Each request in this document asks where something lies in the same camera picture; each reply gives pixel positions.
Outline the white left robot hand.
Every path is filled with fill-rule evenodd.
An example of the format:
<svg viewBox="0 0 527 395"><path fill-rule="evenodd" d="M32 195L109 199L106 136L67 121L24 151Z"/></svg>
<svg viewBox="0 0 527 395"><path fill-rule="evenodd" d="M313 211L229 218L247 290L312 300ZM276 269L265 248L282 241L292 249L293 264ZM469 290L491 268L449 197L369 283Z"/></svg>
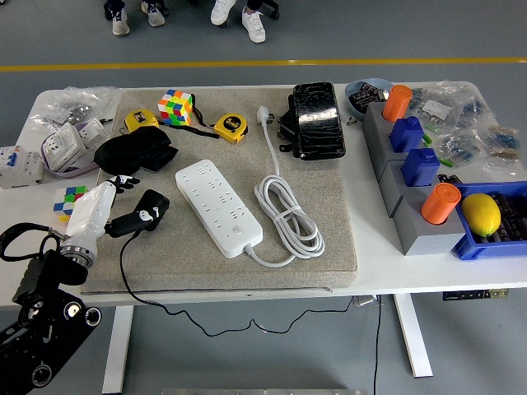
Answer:
<svg viewBox="0 0 527 395"><path fill-rule="evenodd" d="M107 179L79 198L73 208L62 249L96 251L96 242L102 235L118 238L141 230L152 231L169 208L164 195L148 189L129 214L111 220L110 212L115 195L133 188L139 180L127 175Z"/></svg>

